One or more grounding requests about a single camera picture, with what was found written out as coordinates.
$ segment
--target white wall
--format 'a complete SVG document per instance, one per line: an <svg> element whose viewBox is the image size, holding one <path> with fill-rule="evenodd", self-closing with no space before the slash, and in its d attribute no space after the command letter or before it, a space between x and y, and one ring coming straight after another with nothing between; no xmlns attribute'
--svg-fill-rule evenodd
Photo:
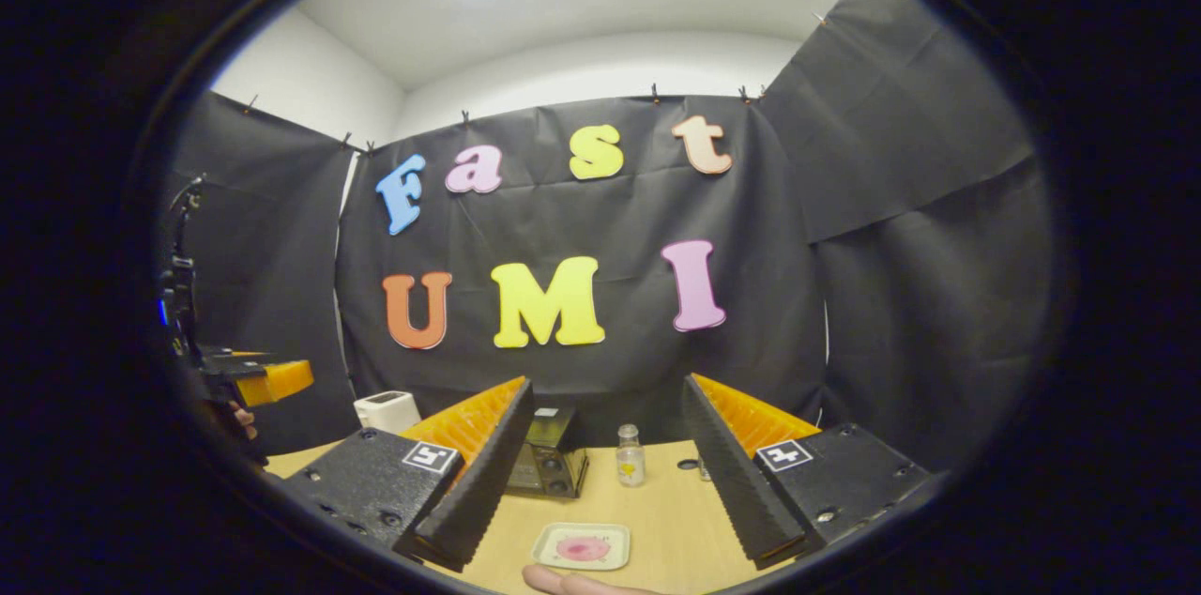
<svg viewBox="0 0 1201 595"><path fill-rule="evenodd" d="M293 8L222 71L213 90L255 109L366 149L392 142L405 94L334 35Z"/></svg>
<svg viewBox="0 0 1201 595"><path fill-rule="evenodd" d="M650 95L758 96L800 42L723 32L645 32L593 37L477 65L405 97L389 142L514 109Z"/></svg>

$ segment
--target pink letter i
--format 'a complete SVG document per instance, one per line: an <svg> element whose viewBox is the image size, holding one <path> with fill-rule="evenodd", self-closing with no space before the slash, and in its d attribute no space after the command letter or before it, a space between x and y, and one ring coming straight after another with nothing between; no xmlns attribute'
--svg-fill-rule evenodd
<svg viewBox="0 0 1201 595"><path fill-rule="evenodd" d="M713 244L707 240L673 243L659 252L671 263L680 294L680 314L673 321L680 332L712 328L725 322L725 311L713 304L713 287L709 282L709 254Z"/></svg>

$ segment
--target finger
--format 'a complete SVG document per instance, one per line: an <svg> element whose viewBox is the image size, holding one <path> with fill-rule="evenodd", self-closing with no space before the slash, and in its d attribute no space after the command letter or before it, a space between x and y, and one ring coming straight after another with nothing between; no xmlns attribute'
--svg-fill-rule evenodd
<svg viewBox="0 0 1201 595"><path fill-rule="evenodd" d="M534 590L549 593L550 595L566 595L563 593L563 577L545 569L542 565L526 565L521 569L521 578L526 585Z"/></svg>
<svg viewBox="0 0 1201 595"><path fill-rule="evenodd" d="M563 589L562 595L658 595L658 593L643 590L641 588L609 585L609 583L600 583L578 573L569 573L562 577L560 584Z"/></svg>

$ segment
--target human hand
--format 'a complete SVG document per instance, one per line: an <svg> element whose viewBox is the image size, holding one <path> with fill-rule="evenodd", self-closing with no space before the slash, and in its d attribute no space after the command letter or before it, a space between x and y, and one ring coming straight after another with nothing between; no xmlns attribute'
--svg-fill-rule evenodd
<svg viewBox="0 0 1201 595"><path fill-rule="evenodd" d="M247 412L241 405L239 405L234 400L229 401L229 409L234 411L233 416L238 417L238 423L240 423L241 427L246 429L246 438L249 438L250 440L255 440L255 438L258 436L258 429L250 426L255 423L255 415Z"/></svg>
<svg viewBox="0 0 1201 595"><path fill-rule="evenodd" d="M643 590L641 588L609 585L609 583L600 583L578 573L563 576L542 565L527 565L522 567L521 578L525 579L526 585L530 588L549 593L550 595L659 595L656 591Z"/></svg>

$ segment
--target foam letter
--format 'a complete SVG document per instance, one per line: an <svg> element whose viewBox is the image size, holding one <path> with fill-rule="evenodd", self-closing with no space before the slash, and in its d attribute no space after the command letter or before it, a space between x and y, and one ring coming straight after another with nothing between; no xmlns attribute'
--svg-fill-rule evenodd
<svg viewBox="0 0 1201 595"><path fill-rule="evenodd" d="M707 240L673 243L661 255L671 263L680 294L680 314L673 326L680 332L712 328L725 322L725 311L713 304L713 286L709 282L709 254L713 244Z"/></svg>
<svg viewBox="0 0 1201 595"><path fill-rule="evenodd" d="M616 175L626 162L626 155L615 147L620 141L621 133L609 125L584 126L575 131L568 144L575 155L567 162L572 174L580 180Z"/></svg>
<svg viewBox="0 0 1201 595"><path fill-rule="evenodd" d="M392 236L405 231L405 227L413 224L422 213L422 209L410 204L408 200L417 201L422 197L422 180L416 173L424 168L425 157L414 154L376 185L376 191L383 195L383 203L388 207L388 216L392 218L392 226L388 227L388 233Z"/></svg>
<svg viewBox="0 0 1201 595"><path fill-rule="evenodd" d="M447 286L450 285L450 274L430 272L422 276L422 285L430 298L430 322L425 329L413 328L408 317L408 291L413 288L413 276L406 274L383 279L383 291L388 293L388 332L405 349L434 349L447 335Z"/></svg>
<svg viewBox="0 0 1201 595"><path fill-rule="evenodd" d="M734 159L729 154L718 155L713 149L713 138L722 137L721 126L710 126L701 115L689 117L671 127L671 133L683 138L683 150L688 154L692 167L709 175L729 171Z"/></svg>
<svg viewBox="0 0 1201 595"><path fill-rule="evenodd" d="M501 150L490 144L464 149L454 157L460 163L447 175L447 189L462 194L488 194L501 186Z"/></svg>
<svg viewBox="0 0 1201 595"><path fill-rule="evenodd" d="M492 280L501 286L501 332L492 341L501 349L520 349L530 343L521 331L521 319L538 344L545 345L555 319L562 323L555 340L568 346L596 344L604 340L604 328L597 325L592 304L592 274L597 261L592 257L567 257L558 262L550 287L542 291L521 263L501 264L492 269Z"/></svg>

